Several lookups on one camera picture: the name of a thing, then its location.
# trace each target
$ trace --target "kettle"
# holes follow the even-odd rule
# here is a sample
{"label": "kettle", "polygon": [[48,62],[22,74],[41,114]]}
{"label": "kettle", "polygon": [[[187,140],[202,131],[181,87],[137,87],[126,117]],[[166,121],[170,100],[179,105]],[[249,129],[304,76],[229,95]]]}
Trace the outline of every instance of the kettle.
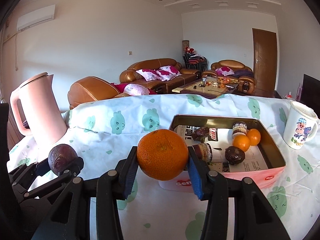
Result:
{"label": "kettle", "polygon": [[[38,74],[11,93],[10,104],[17,127],[23,135],[33,135],[38,146],[51,145],[64,136],[67,126],[52,91],[53,75]],[[24,128],[17,106],[20,99],[30,129]]]}

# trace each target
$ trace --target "orange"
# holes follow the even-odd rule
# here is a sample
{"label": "orange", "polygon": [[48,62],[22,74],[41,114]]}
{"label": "orange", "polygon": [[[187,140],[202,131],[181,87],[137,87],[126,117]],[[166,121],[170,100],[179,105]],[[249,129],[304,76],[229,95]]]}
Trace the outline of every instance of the orange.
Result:
{"label": "orange", "polygon": [[261,140],[261,134],[257,129],[250,129],[247,132],[247,137],[250,140],[250,145],[256,146]]}
{"label": "orange", "polygon": [[245,135],[237,135],[233,138],[232,145],[246,152],[250,147],[250,140]]}
{"label": "orange", "polygon": [[137,160],[141,170],[151,178],[170,180],[187,165],[188,147],[182,137],[167,129],[155,130],[141,138]]}

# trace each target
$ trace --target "metal screw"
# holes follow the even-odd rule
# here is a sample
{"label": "metal screw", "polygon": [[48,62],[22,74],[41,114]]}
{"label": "metal screw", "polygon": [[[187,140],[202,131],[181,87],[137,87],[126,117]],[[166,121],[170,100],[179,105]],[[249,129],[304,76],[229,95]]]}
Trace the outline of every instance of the metal screw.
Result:
{"label": "metal screw", "polygon": [[80,178],[80,177],[75,177],[75,178],[72,180],[72,182],[73,182],[74,184],[78,184],[78,183],[81,182],[81,178]]}
{"label": "metal screw", "polygon": [[209,171],[208,174],[211,177],[216,177],[218,175],[218,173],[216,171]]}
{"label": "metal screw", "polygon": [[110,170],[110,171],[108,171],[108,173],[107,173],[109,176],[116,176],[117,175],[117,171],[116,170]]}
{"label": "metal screw", "polygon": [[253,182],[252,179],[249,178],[249,177],[245,177],[243,181],[244,181],[244,183],[246,183],[246,184],[251,184],[251,183]]}

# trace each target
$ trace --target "air conditioner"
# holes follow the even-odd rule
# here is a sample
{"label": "air conditioner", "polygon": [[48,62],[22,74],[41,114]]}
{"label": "air conditioner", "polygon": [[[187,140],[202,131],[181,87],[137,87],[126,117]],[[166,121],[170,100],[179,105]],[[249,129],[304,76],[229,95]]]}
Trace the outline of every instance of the air conditioner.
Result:
{"label": "air conditioner", "polygon": [[18,19],[17,32],[54,19],[56,5],[50,5],[27,13]]}

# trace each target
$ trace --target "kettle spout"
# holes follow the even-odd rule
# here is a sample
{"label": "kettle spout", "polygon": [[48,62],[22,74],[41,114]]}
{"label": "kettle spout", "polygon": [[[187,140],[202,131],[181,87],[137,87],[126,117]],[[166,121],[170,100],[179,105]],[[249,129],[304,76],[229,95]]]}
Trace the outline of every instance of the kettle spout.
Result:
{"label": "kettle spout", "polygon": [[50,76],[47,76],[48,82],[50,85],[52,85],[52,80],[53,80],[53,74]]}

